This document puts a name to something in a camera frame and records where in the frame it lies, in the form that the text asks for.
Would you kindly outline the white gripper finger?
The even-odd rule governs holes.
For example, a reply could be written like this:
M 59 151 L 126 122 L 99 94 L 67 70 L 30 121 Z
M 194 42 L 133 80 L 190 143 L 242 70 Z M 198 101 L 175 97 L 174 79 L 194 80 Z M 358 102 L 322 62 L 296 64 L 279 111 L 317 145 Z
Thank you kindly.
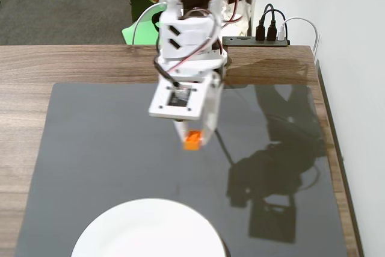
M 186 120 L 175 120 L 175 128 L 181 142 L 186 142 L 189 134 L 188 122 Z
M 217 72 L 212 72 L 212 79 L 208 87 L 204 107 L 203 107 L 203 127 L 202 127 L 202 145 L 208 144 L 217 128 L 221 94 L 223 83 L 221 76 Z

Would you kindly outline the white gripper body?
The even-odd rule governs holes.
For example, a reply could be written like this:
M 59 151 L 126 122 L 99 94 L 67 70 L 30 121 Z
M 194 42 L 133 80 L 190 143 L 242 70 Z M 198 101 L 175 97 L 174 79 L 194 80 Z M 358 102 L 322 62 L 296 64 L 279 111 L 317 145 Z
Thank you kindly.
M 223 82 L 227 63 L 227 55 L 198 55 L 197 59 L 191 57 L 185 61 L 170 62 L 166 62 L 160 55 L 154 56 L 159 81 L 166 81 L 166 86 L 182 86 L 183 82 L 203 83 L 206 77 L 212 79 L 212 72 L 217 72 Z

